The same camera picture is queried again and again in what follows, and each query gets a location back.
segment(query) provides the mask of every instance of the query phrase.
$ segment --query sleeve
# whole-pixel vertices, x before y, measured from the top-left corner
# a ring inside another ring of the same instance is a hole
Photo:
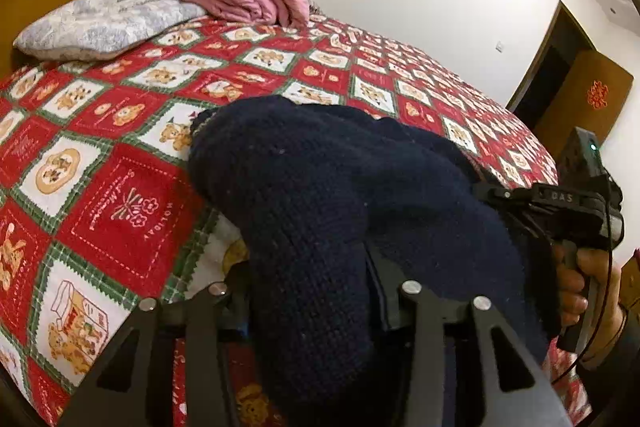
[[[580,425],[588,425],[611,398],[622,393],[630,384],[632,373],[637,370],[640,352],[640,324],[635,314],[629,312],[625,329],[609,356],[595,370],[578,365],[578,375],[589,396],[593,413]]]
[[[257,100],[217,111],[194,136],[188,169],[251,253],[263,384],[284,413],[308,418],[367,386],[367,208],[332,161],[327,123],[285,98]]]

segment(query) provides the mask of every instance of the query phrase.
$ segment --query doorway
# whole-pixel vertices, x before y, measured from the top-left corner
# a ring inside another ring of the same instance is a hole
[[[507,109],[533,130],[558,93],[578,53],[595,49],[587,33],[560,1],[542,44]]]

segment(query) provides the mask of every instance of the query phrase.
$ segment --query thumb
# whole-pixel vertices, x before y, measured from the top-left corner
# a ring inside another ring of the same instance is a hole
[[[585,275],[595,278],[601,285],[607,284],[607,274],[609,272],[609,253],[604,250],[590,250],[588,248],[580,248],[578,250],[578,267]],[[611,268],[612,289],[620,287],[620,278],[622,270],[620,266],[613,261]]]

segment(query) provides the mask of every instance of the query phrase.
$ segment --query handle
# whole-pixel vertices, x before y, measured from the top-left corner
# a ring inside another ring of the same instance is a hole
[[[578,247],[576,244],[572,241],[564,240],[562,242],[562,247],[565,252],[564,265],[571,270],[576,270],[577,272],[582,273],[578,267]],[[593,331],[593,327],[595,325],[594,322],[597,318],[594,317],[594,315],[598,301],[599,289],[600,285],[594,278],[584,277],[584,289],[582,290],[581,295],[588,300],[589,305],[587,306],[586,311],[580,315],[580,321],[576,325],[562,328],[560,337],[558,338],[558,347],[560,349],[577,355],[584,351],[584,348],[589,342],[591,331]]]

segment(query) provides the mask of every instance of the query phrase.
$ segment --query wooden door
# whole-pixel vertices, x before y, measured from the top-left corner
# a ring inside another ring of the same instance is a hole
[[[636,254],[622,268],[620,303],[632,313],[640,313],[640,263]]]
[[[562,152],[575,126],[593,131],[603,143],[622,110],[633,79],[601,53],[580,52],[533,133],[554,158]]]

